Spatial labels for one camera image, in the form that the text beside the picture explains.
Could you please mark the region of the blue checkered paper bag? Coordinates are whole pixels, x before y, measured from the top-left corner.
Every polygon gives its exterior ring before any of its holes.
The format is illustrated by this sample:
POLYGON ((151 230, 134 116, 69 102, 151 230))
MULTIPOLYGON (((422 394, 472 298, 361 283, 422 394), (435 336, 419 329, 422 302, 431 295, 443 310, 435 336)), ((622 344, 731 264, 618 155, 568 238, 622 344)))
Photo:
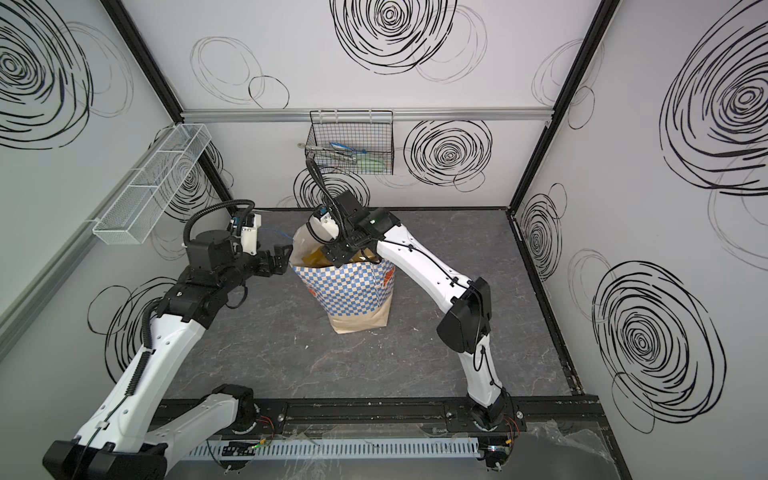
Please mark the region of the blue checkered paper bag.
POLYGON ((293 235, 290 266, 325 311, 337 334, 383 328, 388 324, 396 267, 390 261, 353 262, 339 268, 305 260, 320 251, 305 226, 293 235))

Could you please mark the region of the yellow snack bag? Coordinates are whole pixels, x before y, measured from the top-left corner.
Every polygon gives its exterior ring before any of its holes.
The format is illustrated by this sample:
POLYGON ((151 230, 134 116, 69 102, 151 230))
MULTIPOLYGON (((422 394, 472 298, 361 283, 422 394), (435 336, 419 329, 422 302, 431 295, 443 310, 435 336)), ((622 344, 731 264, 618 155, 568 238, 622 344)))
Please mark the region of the yellow snack bag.
MULTIPOLYGON (((378 264, 380 261, 380 257, 374 254, 370 249, 366 248, 356 252, 349 259, 345 260, 344 264, 361 262, 378 264)), ((334 263, 325 255, 321 248, 317 248, 312 253, 302 258, 302 265, 310 268, 325 268, 334 266, 334 263)))

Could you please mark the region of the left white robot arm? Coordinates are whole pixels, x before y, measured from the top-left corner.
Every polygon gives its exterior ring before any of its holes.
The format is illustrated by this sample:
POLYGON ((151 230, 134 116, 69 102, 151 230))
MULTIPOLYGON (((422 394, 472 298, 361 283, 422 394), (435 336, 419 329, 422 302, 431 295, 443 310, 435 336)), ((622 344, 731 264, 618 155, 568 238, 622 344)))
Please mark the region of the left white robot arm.
POLYGON ((193 214, 182 243, 188 265, 141 313, 141 345, 112 391, 42 465, 55 479, 162 479, 194 448, 231 428, 250 432, 261 420, 249 387, 223 384, 163 426, 151 422, 183 361, 253 276, 287 271, 289 245, 262 250, 251 200, 229 200, 193 214))

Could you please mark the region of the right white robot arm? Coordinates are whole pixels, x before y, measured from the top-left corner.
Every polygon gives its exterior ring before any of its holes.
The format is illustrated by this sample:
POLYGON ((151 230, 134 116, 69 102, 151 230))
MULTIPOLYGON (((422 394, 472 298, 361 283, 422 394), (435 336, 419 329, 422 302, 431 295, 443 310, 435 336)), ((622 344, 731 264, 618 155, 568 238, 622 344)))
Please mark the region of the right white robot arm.
POLYGON ((327 199, 307 221, 336 267, 355 253, 370 252, 393 263, 421 287, 443 313, 438 337, 459 356, 471 401, 471 415, 484 430, 504 421, 512 406, 491 354, 492 296, 486 280, 452 269, 424 247, 385 208, 363 206, 349 191, 327 199))

